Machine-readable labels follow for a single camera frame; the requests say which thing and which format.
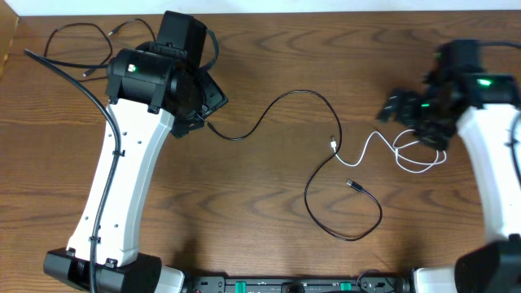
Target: wood grain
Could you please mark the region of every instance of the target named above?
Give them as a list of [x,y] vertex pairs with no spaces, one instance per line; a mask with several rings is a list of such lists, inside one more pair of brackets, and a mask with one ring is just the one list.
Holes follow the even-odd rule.
[[[103,118],[66,81],[23,54],[42,52],[56,26],[95,22],[106,32],[132,16],[22,18],[0,81],[0,291],[71,291],[42,272],[46,252],[67,244],[85,206],[102,143]],[[211,74],[230,102],[211,117],[230,136],[247,132],[265,107],[288,90],[311,89],[332,103],[344,127],[341,155],[355,160],[378,127],[374,116],[394,87],[420,90],[432,52],[456,37],[517,39],[512,12],[389,12],[295,15],[198,15],[215,31],[221,55]],[[161,15],[143,18],[158,30]],[[131,24],[112,36],[115,52],[150,38]],[[57,34],[50,56],[95,63],[106,43],[91,28]],[[520,78],[519,55],[487,49],[494,72]],[[212,56],[205,48],[205,59]],[[67,69],[79,77],[82,70]],[[101,76],[96,72],[93,77]],[[106,81],[86,86],[105,100]],[[321,231],[305,211],[304,186],[329,154],[336,134],[325,104],[285,98],[244,142],[209,129],[163,146],[143,213],[142,252],[167,265],[231,276],[338,276],[365,269],[450,265],[483,243],[479,196],[462,142],[449,161],[421,175],[406,173],[374,141],[358,168],[328,164],[309,202],[326,224],[358,234],[377,209],[346,187],[353,179],[383,205],[383,222],[368,238],[344,243]],[[419,147],[415,159],[433,154]]]

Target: wooden table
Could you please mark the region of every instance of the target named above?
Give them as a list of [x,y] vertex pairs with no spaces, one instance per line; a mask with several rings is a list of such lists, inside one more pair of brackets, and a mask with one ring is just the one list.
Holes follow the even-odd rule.
[[[230,136],[246,133],[266,106],[288,90],[311,89],[332,103],[344,127],[341,155],[357,160],[378,127],[389,139],[403,130],[374,117],[387,93],[420,90],[432,53],[458,37],[519,40],[518,12],[319,13],[198,15],[215,31],[221,55],[211,74],[230,102],[211,122]],[[162,15],[143,18],[157,31]],[[23,54],[43,52],[56,26],[95,22],[108,32],[132,16],[26,17],[20,21],[0,81],[0,291],[71,291],[42,272],[46,252],[64,247],[85,206],[98,163],[104,120],[65,80]],[[112,36],[115,52],[150,38],[139,23]],[[107,44],[92,28],[58,33],[50,56],[97,63]],[[212,56],[207,41],[205,59]],[[519,52],[490,48],[490,71],[520,78]],[[82,70],[66,69],[79,77]],[[104,72],[96,72],[93,77]],[[106,81],[86,84],[103,101]],[[359,234],[378,210],[346,187],[353,179],[383,205],[381,226],[345,243],[320,230],[304,208],[306,181],[331,154],[337,134],[313,96],[282,100],[243,142],[208,128],[160,153],[142,217],[141,251],[179,269],[230,276],[339,276],[366,269],[399,271],[451,265],[483,244],[479,195],[465,147],[451,141],[449,161],[428,173],[399,169],[382,141],[358,168],[329,163],[309,202],[330,227]],[[432,151],[408,151],[431,160]]]

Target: green light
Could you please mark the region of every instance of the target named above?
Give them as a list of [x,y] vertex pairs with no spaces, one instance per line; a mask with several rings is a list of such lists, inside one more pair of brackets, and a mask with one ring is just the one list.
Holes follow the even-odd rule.
[[478,83],[482,86],[490,86],[492,84],[491,80],[479,79]]

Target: white cable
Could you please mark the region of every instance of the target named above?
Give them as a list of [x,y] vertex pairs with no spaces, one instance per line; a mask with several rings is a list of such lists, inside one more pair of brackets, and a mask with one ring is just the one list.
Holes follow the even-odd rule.
[[[373,137],[374,134],[378,134],[382,138],[382,140],[387,144],[389,149],[392,152],[394,152],[395,158],[396,158],[396,164],[400,168],[404,169],[407,172],[415,173],[415,174],[423,173],[423,172],[427,171],[428,169],[432,168],[434,165],[443,164],[447,160],[447,153],[445,151],[443,151],[444,158],[441,161],[438,161],[438,159],[440,158],[440,151],[436,151],[436,158],[434,159],[434,162],[432,162],[432,163],[418,162],[418,161],[406,158],[403,155],[400,155],[400,153],[399,153],[400,150],[419,143],[419,141],[414,141],[414,142],[409,142],[409,143],[405,144],[404,146],[396,146],[396,142],[398,141],[398,139],[404,133],[408,133],[408,132],[411,132],[411,131],[413,131],[413,130],[412,129],[407,129],[406,131],[403,131],[402,133],[398,134],[398,136],[395,138],[395,140],[392,143],[392,145],[387,141],[387,139],[385,139],[385,137],[379,131],[374,131],[367,138],[366,144],[364,145],[364,150],[361,152],[360,159],[358,159],[358,161],[355,164],[346,163],[344,160],[342,160],[340,158],[340,156],[338,154],[336,154],[335,156],[340,161],[340,163],[342,163],[342,164],[344,164],[344,165],[346,165],[348,167],[356,167],[356,166],[358,166],[361,163],[361,161],[364,159],[364,155],[366,154],[366,149],[367,149],[367,145],[369,144],[369,140]],[[335,138],[331,138],[331,148],[333,149],[333,152],[336,151],[336,141],[335,141]],[[399,159],[406,160],[406,161],[408,161],[408,162],[410,162],[412,164],[417,164],[417,165],[422,165],[422,166],[427,166],[427,167],[422,169],[422,170],[419,170],[419,171],[414,171],[414,170],[408,169],[408,168],[404,167],[402,164],[400,164],[400,160]]]

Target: white arm casing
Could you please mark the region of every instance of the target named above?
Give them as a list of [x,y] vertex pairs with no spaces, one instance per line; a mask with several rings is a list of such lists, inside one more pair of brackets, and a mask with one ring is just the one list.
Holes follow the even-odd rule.
[[517,112],[509,104],[469,107],[457,123],[478,184],[486,243],[521,234],[521,188],[509,147]]
[[[103,211],[96,262],[104,265],[107,259],[113,259],[119,267],[138,256],[143,205],[157,156],[172,129],[174,117],[163,109],[159,114],[151,114],[148,105],[122,98],[107,109],[119,126],[121,151],[125,153],[120,157]],[[90,258],[89,238],[111,167],[114,144],[112,129],[107,124],[89,199],[67,245],[67,249],[76,250],[75,257],[83,260]]]

